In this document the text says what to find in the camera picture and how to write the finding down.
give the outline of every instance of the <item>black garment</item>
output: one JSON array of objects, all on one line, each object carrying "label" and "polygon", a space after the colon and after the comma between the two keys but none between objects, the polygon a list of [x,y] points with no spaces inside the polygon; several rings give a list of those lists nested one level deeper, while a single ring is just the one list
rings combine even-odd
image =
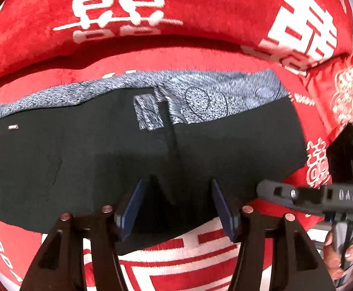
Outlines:
[{"label": "black garment", "polygon": [[[248,201],[262,179],[302,168],[306,144],[285,97],[225,118],[139,130],[133,97],[117,89],[74,107],[24,111],[0,119],[0,220],[48,233],[74,216],[117,204],[140,178],[149,192],[120,255],[188,232],[216,217],[209,181]],[[8,126],[18,129],[8,130]]]}]

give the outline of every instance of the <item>patterned gray fabric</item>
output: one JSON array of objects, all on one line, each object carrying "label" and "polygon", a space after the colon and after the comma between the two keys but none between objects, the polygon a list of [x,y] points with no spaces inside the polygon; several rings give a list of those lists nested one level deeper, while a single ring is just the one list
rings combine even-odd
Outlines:
[{"label": "patterned gray fabric", "polygon": [[271,69],[256,73],[159,71],[52,87],[0,105],[0,118],[30,109],[75,106],[121,88],[153,88],[134,97],[139,128],[162,128],[158,102],[168,102],[176,123],[211,121],[262,106],[288,95]]}]

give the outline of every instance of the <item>screw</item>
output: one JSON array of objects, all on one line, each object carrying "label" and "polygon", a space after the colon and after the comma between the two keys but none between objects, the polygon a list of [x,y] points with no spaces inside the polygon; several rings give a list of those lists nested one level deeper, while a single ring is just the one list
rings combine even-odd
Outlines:
[{"label": "screw", "polygon": [[251,206],[244,206],[244,207],[242,207],[242,211],[245,213],[252,213],[253,208]]},{"label": "screw", "polygon": [[102,207],[102,212],[104,213],[109,213],[109,212],[112,212],[113,211],[113,207],[111,205],[106,205],[104,207]]},{"label": "screw", "polygon": [[69,220],[70,218],[71,218],[70,213],[62,213],[62,214],[61,214],[61,220],[62,220],[62,221],[67,221],[67,220]]},{"label": "screw", "polygon": [[289,221],[289,222],[292,222],[292,221],[295,221],[295,216],[292,214],[292,213],[287,213],[285,215],[285,218]]}]

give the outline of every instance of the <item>gray fabric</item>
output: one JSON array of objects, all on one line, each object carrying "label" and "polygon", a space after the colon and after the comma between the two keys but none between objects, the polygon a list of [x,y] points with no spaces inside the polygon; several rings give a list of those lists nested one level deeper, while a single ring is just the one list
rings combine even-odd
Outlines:
[{"label": "gray fabric", "polygon": [[271,69],[256,73],[159,71],[52,87],[0,105],[0,118],[30,109],[74,106],[120,88],[154,88],[134,98],[140,129],[163,126],[156,102],[168,102],[176,123],[211,121],[241,113],[288,95]]}]

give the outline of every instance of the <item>hand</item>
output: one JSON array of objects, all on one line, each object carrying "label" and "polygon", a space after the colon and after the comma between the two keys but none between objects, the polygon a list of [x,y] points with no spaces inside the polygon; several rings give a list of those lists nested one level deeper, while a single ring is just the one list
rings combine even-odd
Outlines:
[{"label": "hand", "polygon": [[[345,276],[349,271],[353,271],[353,268],[349,268],[345,272],[340,268],[341,258],[338,253],[334,252],[333,249],[333,234],[329,232],[326,236],[326,241],[323,247],[323,260],[327,266],[327,270],[330,274],[330,277],[333,280],[337,280]],[[350,246],[345,254],[345,258],[349,261],[353,260],[353,245]],[[350,276],[350,279],[347,284],[350,284],[353,281],[353,272]]]}]

